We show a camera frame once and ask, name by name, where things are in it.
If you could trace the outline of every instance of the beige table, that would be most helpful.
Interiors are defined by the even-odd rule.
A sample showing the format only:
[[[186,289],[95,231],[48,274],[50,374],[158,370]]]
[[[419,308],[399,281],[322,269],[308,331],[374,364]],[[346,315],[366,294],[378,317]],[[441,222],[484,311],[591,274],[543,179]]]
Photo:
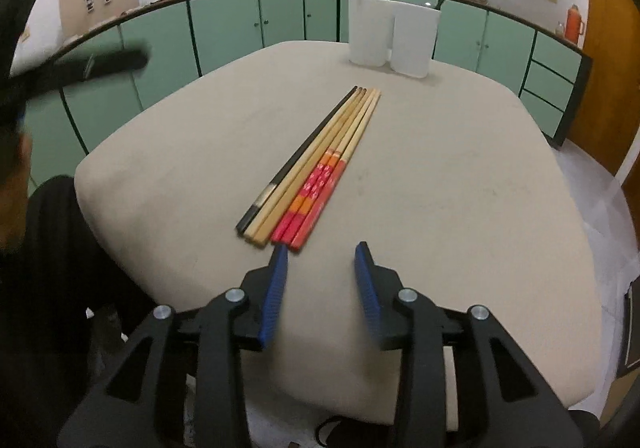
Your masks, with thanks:
[[[443,307],[488,306],[569,405],[594,389],[600,302],[582,220],[540,130],[507,88],[434,62],[424,80],[287,42],[191,83],[78,167],[98,240],[156,299],[201,306],[263,266],[234,226],[357,84],[382,98],[289,278],[274,383],[340,414],[392,420],[399,353],[379,353],[354,283],[354,247]],[[454,402],[451,363],[450,404]],[[455,421],[451,407],[449,425]]]

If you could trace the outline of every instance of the white container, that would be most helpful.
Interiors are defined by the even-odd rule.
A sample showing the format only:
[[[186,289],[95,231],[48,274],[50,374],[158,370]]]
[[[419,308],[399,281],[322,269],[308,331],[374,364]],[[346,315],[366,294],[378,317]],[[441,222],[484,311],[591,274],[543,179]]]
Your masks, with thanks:
[[[390,0],[349,0],[349,60],[359,66],[384,66],[394,30]]]
[[[391,1],[395,17],[391,69],[424,78],[438,33],[440,12],[427,6]]]

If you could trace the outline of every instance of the bottle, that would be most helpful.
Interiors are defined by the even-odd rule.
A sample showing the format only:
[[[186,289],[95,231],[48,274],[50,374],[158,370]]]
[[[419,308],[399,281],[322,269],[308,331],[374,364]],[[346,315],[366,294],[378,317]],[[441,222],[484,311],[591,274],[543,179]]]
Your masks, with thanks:
[[[577,44],[578,37],[580,37],[580,35],[584,35],[584,22],[582,22],[582,16],[578,11],[578,6],[574,4],[566,13],[564,38],[573,42],[574,44]]]

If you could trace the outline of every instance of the metal screw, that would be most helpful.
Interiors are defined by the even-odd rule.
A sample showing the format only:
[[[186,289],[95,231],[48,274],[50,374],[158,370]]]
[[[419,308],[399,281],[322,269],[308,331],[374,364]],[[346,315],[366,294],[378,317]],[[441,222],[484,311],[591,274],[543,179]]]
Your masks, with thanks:
[[[239,302],[244,298],[244,291],[239,287],[229,289],[229,291],[225,293],[225,298],[229,302]]]
[[[413,289],[405,287],[398,291],[398,298],[403,302],[410,303],[418,300],[418,294]]]
[[[164,320],[171,316],[171,308],[168,305],[159,305],[154,309],[154,318]]]
[[[471,316],[476,320],[486,320],[489,318],[489,310],[484,305],[475,305],[471,308]]]

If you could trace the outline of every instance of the floor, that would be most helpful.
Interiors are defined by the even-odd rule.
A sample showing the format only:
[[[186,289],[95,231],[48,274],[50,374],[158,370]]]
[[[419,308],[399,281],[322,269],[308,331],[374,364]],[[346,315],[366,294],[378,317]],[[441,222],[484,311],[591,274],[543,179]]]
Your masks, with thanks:
[[[584,220],[602,299],[600,376],[594,394],[575,408],[600,417],[620,352],[624,294],[640,274],[638,248],[618,181],[569,141],[561,151],[556,151],[556,159]],[[302,448],[317,446],[313,430],[331,414],[298,403],[274,390],[269,384],[265,364],[254,355],[243,358],[242,365],[247,415],[255,446],[286,448],[289,442],[299,443]]]

